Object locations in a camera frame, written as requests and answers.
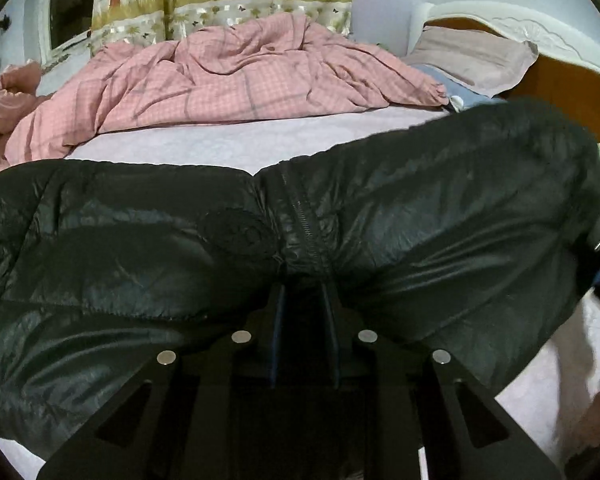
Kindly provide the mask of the white and brown headboard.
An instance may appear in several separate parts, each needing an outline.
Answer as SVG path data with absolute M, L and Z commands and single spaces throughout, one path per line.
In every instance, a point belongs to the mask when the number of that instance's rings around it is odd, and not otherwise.
M 589 128 L 600 141 L 600 44 L 557 18 L 516 4 L 495 1 L 421 3 L 412 14 L 408 46 L 427 25 L 483 30 L 519 42 L 530 41 L 539 58 L 511 98 L 549 102 Z

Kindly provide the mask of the blue daisy pillow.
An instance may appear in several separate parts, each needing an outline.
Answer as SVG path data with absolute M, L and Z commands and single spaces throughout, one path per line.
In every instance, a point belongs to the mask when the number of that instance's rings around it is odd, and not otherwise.
M 490 105 L 496 103 L 504 103 L 503 99 L 500 98 L 489 98 L 482 94 L 476 93 L 470 90 L 464 84 L 450 78 L 447 74 L 443 73 L 442 70 L 438 70 L 435 67 L 428 65 L 414 65 L 416 70 L 429 75 L 434 78 L 440 84 L 445 86 L 446 95 L 449 98 L 450 107 L 454 112 L 462 112 L 463 110 L 469 110 L 470 108 L 479 105 Z

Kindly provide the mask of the pink plaid quilt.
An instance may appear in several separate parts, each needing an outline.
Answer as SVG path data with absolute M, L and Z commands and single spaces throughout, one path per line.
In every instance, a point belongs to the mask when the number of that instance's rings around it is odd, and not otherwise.
M 385 49 L 301 13 L 199 29 L 181 40 L 102 47 L 48 96 L 38 63 L 0 75 L 0 171 L 67 156 L 100 134 L 439 107 L 443 84 Z

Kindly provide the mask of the window with white frame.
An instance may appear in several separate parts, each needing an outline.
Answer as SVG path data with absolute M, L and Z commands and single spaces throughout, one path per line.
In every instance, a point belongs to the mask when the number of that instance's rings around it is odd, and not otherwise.
M 44 63 L 90 36 L 94 0 L 40 0 Z

